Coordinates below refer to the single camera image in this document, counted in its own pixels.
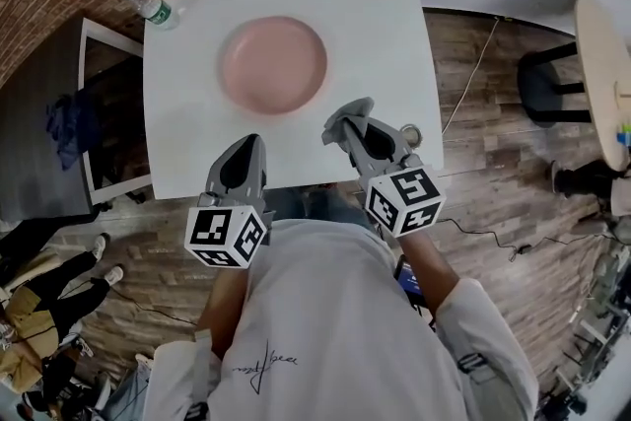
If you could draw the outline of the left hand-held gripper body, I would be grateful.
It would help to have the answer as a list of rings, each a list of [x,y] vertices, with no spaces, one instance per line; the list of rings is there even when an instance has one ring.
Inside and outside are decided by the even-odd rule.
[[[246,269],[269,244],[272,217],[262,190],[204,191],[188,210],[184,248],[206,266]]]

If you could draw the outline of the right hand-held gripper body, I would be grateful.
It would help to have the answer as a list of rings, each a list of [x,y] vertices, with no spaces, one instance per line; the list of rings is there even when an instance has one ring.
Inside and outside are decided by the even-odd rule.
[[[394,238],[433,226],[446,201],[429,165],[400,169],[368,180],[365,209]]]

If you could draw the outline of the grey cloth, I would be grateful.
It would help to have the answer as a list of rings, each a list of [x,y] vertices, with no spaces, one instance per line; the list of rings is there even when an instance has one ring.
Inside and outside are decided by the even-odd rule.
[[[369,125],[374,100],[364,97],[352,101],[339,108],[324,124],[321,140],[324,145],[338,144],[342,146],[348,141],[350,135],[345,131],[345,125],[349,124],[355,135],[364,137]]]

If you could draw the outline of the pink big plate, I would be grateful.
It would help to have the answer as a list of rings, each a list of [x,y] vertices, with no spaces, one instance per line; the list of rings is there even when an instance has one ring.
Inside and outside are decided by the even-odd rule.
[[[311,26],[288,16],[263,17],[226,38],[219,83],[234,104],[252,113],[283,115],[316,96],[327,64],[324,42]]]

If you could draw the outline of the person's right forearm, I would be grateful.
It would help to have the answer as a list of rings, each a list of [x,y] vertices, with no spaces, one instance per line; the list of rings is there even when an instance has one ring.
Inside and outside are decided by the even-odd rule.
[[[417,278],[430,313],[435,316],[457,285],[459,276],[423,231],[400,237],[398,243]]]

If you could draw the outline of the person's left forearm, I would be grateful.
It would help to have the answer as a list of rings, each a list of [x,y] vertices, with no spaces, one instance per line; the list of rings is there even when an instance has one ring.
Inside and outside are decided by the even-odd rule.
[[[247,279],[244,269],[220,269],[196,326],[197,331],[210,332],[212,352],[220,360],[231,347],[241,320]]]

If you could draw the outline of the blue cloth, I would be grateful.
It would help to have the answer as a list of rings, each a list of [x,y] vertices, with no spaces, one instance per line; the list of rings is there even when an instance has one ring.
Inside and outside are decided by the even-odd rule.
[[[61,169],[69,171],[82,155],[102,142],[95,103],[86,89],[61,95],[46,107],[45,131],[56,145]]]

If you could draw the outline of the person's blue jeans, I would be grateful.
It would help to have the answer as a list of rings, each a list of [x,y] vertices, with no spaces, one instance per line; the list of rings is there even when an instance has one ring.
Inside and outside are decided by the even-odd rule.
[[[298,187],[265,190],[264,201],[266,210],[273,212],[274,221],[320,220],[374,230],[365,211],[349,203],[336,186],[319,186],[312,190]]]

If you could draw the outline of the black device blue screen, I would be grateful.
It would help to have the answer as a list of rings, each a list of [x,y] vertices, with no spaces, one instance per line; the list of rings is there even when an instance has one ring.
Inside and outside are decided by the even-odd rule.
[[[423,293],[418,285],[416,276],[405,256],[402,255],[395,267],[394,278],[403,289],[412,305],[422,305],[425,302]]]

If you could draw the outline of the person's white shirt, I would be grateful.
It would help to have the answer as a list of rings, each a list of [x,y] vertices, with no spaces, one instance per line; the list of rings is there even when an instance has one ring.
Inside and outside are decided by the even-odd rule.
[[[142,421],[533,421],[536,376],[480,283],[459,277],[427,321],[394,269],[358,225],[276,222],[224,358],[160,346]]]

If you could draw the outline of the clear water bottle green label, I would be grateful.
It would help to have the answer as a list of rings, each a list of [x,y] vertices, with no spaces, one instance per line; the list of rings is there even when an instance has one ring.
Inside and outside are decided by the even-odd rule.
[[[160,30],[171,30],[179,24],[176,10],[165,0],[126,0],[147,22]]]

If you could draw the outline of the yellow fabric bundle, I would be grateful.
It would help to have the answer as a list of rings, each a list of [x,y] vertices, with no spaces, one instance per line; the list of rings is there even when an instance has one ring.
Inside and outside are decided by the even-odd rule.
[[[49,310],[37,310],[41,298],[19,287],[0,317],[0,382],[23,393],[42,377],[43,362],[57,350],[59,336]]]

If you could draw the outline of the round wooden table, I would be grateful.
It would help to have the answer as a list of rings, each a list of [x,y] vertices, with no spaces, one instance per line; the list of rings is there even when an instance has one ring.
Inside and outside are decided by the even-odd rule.
[[[576,45],[592,123],[607,164],[623,171],[630,162],[620,134],[631,136],[631,53],[610,14],[596,0],[577,0]]]

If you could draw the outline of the dark side table white frame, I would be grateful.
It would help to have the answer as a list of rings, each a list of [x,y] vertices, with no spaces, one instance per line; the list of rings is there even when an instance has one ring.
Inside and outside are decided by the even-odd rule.
[[[143,109],[143,46],[82,16],[49,35],[0,86],[0,218],[84,215],[151,185]],[[46,107],[86,89],[102,142],[64,172]]]

